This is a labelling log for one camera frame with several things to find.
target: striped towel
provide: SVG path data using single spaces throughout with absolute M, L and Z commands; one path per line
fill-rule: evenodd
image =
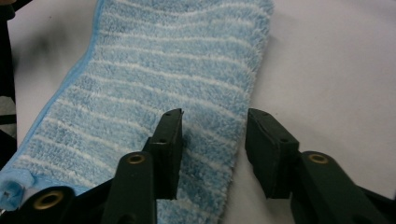
M 92 40 L 0 173 L 0 207 L 25 189 L 77 194 L 141 150 L 161 114 L 182 108 L 176 201 L 159 223 L 218 223 L 269 32 L 270 0 L 99 0 Z

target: white table surface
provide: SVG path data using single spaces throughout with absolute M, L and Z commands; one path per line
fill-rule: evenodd
M 251 107 L 335 158 L 356 184 L 396 190 L 396 1 L 275 0 Z M 9 23 L 18 142 L 85 52 L 95 0 L 35 0 Z M 266 201 L 241 145 L 223 223 L 293 223 Z

